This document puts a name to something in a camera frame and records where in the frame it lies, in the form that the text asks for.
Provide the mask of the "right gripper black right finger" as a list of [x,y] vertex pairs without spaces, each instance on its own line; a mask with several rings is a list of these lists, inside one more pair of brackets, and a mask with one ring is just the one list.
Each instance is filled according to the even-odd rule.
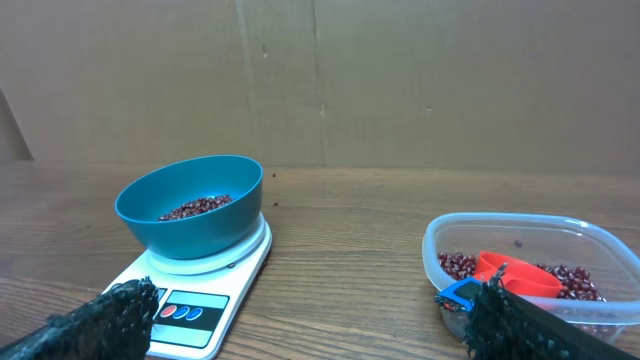
[[475,295],[463,343],[472,360],[639,360],[508,291],[506,266]]

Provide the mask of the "orange measuring scoop blue handle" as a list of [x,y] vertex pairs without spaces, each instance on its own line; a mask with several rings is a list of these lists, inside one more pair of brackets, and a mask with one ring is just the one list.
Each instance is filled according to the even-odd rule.
[[476,294],[494,275],[500,275],[499,285],[517,295],[556,298],[564,289],[555,276],[523,260],[495,252],[480,252],[477,256],[440,253],[440,263],[456,283],[440,291],[435,302],[450,312],[470,312]]

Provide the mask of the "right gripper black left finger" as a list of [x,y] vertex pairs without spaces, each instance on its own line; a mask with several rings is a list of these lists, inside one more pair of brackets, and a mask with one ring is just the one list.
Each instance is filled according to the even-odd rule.
[[150,278],[113,285],[92,301],[1,348],[1,360],[143,359],[159,288]]

